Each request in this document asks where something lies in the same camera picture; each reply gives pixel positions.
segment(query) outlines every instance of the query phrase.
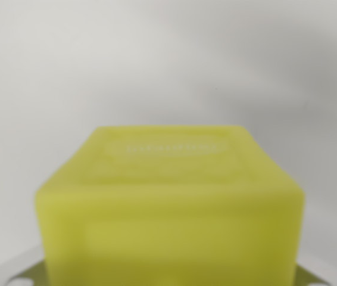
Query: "yellow block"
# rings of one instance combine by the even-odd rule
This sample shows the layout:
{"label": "yellow block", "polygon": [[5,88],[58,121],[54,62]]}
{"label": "yellow block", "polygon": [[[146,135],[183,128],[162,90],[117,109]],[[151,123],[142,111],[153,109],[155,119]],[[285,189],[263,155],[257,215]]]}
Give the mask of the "yellow block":
{"label": "yellow block", "polygon": [[36,196],[52,286],[291,286],[303,203],[239,126],[98,128]]}

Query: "block side face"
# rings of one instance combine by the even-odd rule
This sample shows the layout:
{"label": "block side face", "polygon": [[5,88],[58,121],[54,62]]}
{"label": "block side face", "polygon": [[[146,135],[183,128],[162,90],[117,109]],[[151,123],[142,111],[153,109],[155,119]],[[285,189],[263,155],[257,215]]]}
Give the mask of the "block side face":
{"label": "block side face", "polygon": [[[78,281],[88,286],[143,286],[167,280],[187,286],[203,286],[205,281],[220,286],[262,286],[262,281],[291,285],[302,209],[297,195],[277,198],[270,208],[257,208],[256,198],[237,196],[234,200],[239,201],[230,205],[243,204],[239,212],[218,213],[214,206],[208,213],[189,209],[180,215],[138,216],[130,212],[130,204],[116,204],[118,215],[109,213],[107,206],[116,201],[109,202],[104,192],[97,194],[95,204],[81,193],[68,200],[49,193],[40,200],[53,286],[79,286]],[[166,201],[166,209],[175,201]]]}

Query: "yellow-green rubber block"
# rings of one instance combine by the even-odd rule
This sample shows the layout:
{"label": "yellow-green rubber block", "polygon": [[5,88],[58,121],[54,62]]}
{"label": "yellow-green rubber block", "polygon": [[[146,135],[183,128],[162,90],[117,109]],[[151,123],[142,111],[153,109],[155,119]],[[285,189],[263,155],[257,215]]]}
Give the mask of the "yellow-green rubber block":
{"label": "yellow-green rubber block", "polygon": [[303,204],[239,126],[98,128],[36,196],[52,286],[291,286]]}

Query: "top face of block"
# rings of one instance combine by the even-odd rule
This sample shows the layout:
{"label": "top face of block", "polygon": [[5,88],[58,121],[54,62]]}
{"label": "top face of block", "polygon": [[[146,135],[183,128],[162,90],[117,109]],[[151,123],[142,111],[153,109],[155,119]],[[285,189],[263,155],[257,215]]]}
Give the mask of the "top face of block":
{"label": "top face of block", "polygon": [[288,181],[242,127],[123,126],[98,128],[47,184],[229,185]]}

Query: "white backdrop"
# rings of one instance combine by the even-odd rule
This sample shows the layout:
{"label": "white backdrop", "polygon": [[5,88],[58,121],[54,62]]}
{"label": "white backdrop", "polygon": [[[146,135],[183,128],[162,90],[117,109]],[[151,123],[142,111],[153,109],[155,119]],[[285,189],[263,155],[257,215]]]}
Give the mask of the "white backdrop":
{"label": "white backdrop", "polygon": [[95,127],[198,123],[253,133],[337,266],[337,1],[0,0],[0,263],[40,243],[35,191]]}

